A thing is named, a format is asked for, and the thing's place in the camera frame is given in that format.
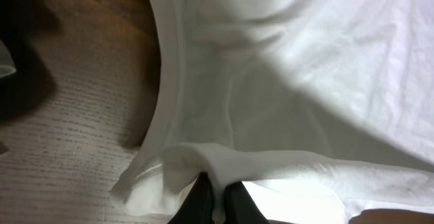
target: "brown wooden surface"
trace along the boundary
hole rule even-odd
[[[159,46],[149,1],[45,3],[56,31],[10,41],[18,42],[19,74],[0,90],[0,107],[11,109],[0,113],[0,140],[9,148],[0,157],[0,223],[160,222],[128,217],[107,196],[157,99]],[[434,216],[370,210],[351,223],[429,224]]]

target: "white fabric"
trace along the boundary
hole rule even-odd
[[[15,73],[15,65],[5,44],[0,40],[0,78]]]
[[[151,4],[160,95],[118,206],[174,214],[207,171],[280,221],[434,213],[434,0]]]

